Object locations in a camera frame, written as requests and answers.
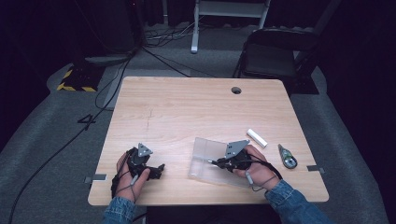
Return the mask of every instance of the table surface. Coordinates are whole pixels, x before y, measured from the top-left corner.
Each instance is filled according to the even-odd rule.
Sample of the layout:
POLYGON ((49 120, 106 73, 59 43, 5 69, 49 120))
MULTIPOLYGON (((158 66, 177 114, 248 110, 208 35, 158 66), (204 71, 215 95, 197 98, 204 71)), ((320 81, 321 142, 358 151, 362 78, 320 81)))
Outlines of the table surface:
POLYGON ((146 183, 141 205, 268 203, 264 191, 207 183, 189 178, 196 137, 229 143, 249 139, 251 145, 310 202, 326 202, 329 194, 283 84, 278 80, 194 77, 126 77, 122 81, 97 174, 88 201, 108 205, 111 179, 123 152, 138 143, 153 150, 148 166, 165 163, 161 179, 146 183), (232 87, 241 89, 232 93, 232 87), (268 145, 260 147, 247 135, 252 129, 268 145), (299 162, 283 166, 277 145, 289 149, 299 162))

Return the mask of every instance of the white tube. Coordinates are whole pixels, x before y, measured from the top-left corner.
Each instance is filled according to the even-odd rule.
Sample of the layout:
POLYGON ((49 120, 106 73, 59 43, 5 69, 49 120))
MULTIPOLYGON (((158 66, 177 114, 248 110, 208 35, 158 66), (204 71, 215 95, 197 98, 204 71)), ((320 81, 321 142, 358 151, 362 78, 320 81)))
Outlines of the white tube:
POLYGON ((253 132, 253 130, 249 129, 247 130, 247 135, 249 135, 251 138, 253 138, 254 141, 256 141, 261 147, 266 147, 267 142, 264 141, 258 134, 253 132))

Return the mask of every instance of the wire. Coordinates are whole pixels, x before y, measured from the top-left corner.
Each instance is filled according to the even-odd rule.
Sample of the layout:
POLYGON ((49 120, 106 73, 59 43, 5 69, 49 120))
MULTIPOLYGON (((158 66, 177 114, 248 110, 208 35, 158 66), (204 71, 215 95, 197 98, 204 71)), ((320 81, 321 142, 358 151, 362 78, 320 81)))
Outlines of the wire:
POLYGON ((96 108, 104 109, 105 111, 114 111, 114 110, 112 110, 112 109, 106 109, 105 107, 99 106, 99 105, 97 104, 97 100, 98 100, 98 98, 99 98, 99 95, 103 92, 103 90, 105 90, 111 83, 113 83, 114 80, 117 79, 117 77, 119 76, 120 69, 121 69, 123 66, 124 66, 124 64, 122 64, 122 65, 119 67, 119 69, 117 69, 117 74, 113 77, 113 79, 111 79, 111 80, 110 80, 110 81, 98 92, 98 94, 96 95, 96 97, 95 97, 95 106, 96 106, 96 108))
MULTIPOLYGON (((122 70, 122 76, 125 72, 125 68, 128 65, 128 63, 131 61, 133 57, 130 57, 128 62, 124 65, 123 70, 122 70)), ((113 95, 111 96, 110 100, 106 103, 106 105, 104 107, 107 107, 108 104, 111 102, 111 100, 114 98, 114 96, 116 95, 116 92, 113 93, 113 95)), ((29 185, 29 183, 35 178, 35 176, 53 159, 55 158, 59 153, 61 153, 66 147, 68 147, 74 140, 76 140, 80 134, 82 134, 86 128, 88 128, 97 117, 99 117, 100 114, 102 114, 102 112, 105 111, 103 108, 93 117, 93 119, 91 119, 75 136, 73 136, 65 145, 63 145, 59 150, 57 150, 52 156, 50 156, 30 177, 29 179, 25 182, 25 184, 23 185, 23 187, 21 188, 20 192, 17 195, 17 198, 14 201, 14 204, 12 205, 11 208, 11 212, 9 214, 9 219, 8 219, 8 224, 12 223, 12 218, 14 216, 14 212, 15 212, 15 208, 17 207, 17 203, 18 200, 20 199, 21 195, 23 194, 23 192, 25 191, 25 189, 27 188, 27 186, 29 185)))
POLYGON ((142 50, 145 51, 146 53, 148 53, 149 55, 153 56, 154 58, 160 60, 162 63, 166 64, 167 66, 169 66, 170 68, 172 68, 173 70, 175 70, 176 72, 180 73, 181 75, 185 76, 185 77, 191 77, 187 74, 184 74, 182 72, 180 72, 179 70, 177 70, 175 67, 173 67, 172 65, 170 65, 169 63, 164 62, 162 59, 160 59, 159 57, 157 57, 155 54, 151 53, 150 51, 148 51, 147 49, 142 47, 142 50))
POLYGON ((96 39, 102 44, 102 46, 103 46, 104 48, 110 50, 111 52, 114 52, 114 53, 122 53, 122 54, 130 53, 130 52, 132 51, 132 50, 131 50, 131 51, 117 51, 117 50, 114 50, 114 49, 112 49, 112 48, 109 48, 109 47, 102 41, 102 39, 99 38, 99 36, 97 35, 97 33, 93 30, 93 28, 92 28, 92 26, 91 26, 91 23, 88 21, 88 18, 85 16, 85 14, 84 14, 84 12, 82 11, 81 7, 79 6, 77 0, 74 0, 74 2, 75 2, 75 4, 76 4, 76 6, 77 6, 79 12, 81 13, 82 17, 84 18, 85 22, 87 22, 88 26, 90 27, 90 29, 91 29, 93 35, 94 35, 94 36, 96 37, 96 39))
POLYGON ((165 59, 165 60, 167 60, 167 61, 169 61, 169 62, 176 63, 176 64, 178 64, 178 65, 181 65, 181 66, 184 66, 184 67, 190 68, 191 70, 194 70, 194 71, 196 71, 196 72, 199 72, 199 73, 202 73, 202 74, 208 75, 208 76, 210 76, 210 77, 215 77, 215 76, 213 76, 213 75, 211 75, 211 74, 208 74, 208 73, 206 73, 206 72, 203 72, 203 71, 200 71, 200 70, 198 70, 198 69, 195 69, 195 68, 189 67, 189 66, 187 66, 187 65, 185 65, 185 64, 178 63, 178 62, 175 62, 175 61, 173 61, 173 60, 171 60, 171 59, 165 58, 165 57, 163 57, 163 56, 161 56, 161 55, 159 55, 159 54, 155 54, 155 55, 156 55, 157 57, 161 57, 161 58, 163 58, 163 59, 165 59))

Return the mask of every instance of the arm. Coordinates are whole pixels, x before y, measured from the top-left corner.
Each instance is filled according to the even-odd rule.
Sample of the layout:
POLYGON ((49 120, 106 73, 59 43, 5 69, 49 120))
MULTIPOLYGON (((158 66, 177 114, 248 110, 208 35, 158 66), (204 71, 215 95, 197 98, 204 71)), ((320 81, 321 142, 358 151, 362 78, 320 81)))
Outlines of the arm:
MULTIPOLYGON (((252 155, 253 160, 266 161, 254 146, 248 145, 245 150, 252 155)), ((264 195, 283 223, 332 223, 316 206, 309 203, 300 191, 292 188, 286 181, 279 180, 268 167, 253 162, 247 171, 255 185, 267 190, 264 195)), ((246 177, 244 170, 233 172, 246 177)))
MULTIPOLYGON (((117 170, 120 169, 122 161, 126 154, 124 153, 117 162, 117 170)), ((120 171, 120 183, 117 185, 116 196, 111 200, 106 211, 104 212, 103 223, 132 223, 134 220, 134 203, 140 195, 140 192, 149 177, 149 169, 143 171, 142 175, 131 185, 132 176, 126 163, 120 171)))
POLYGON ((300 191, 293 189, 284 180, 280 180, 264 195, 280 215, 282 223, 332 223, 300 191))

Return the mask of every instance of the hole in table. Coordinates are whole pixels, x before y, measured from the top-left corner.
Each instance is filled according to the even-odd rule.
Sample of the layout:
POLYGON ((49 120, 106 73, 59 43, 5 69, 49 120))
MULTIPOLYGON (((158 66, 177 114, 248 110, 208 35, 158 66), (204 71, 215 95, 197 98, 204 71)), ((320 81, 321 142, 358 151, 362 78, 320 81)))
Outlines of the hole in table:
POLYGON ((241 94, 242 90, 239 87, 232 87, 231 91, 233 92, 233 94, 241 94))

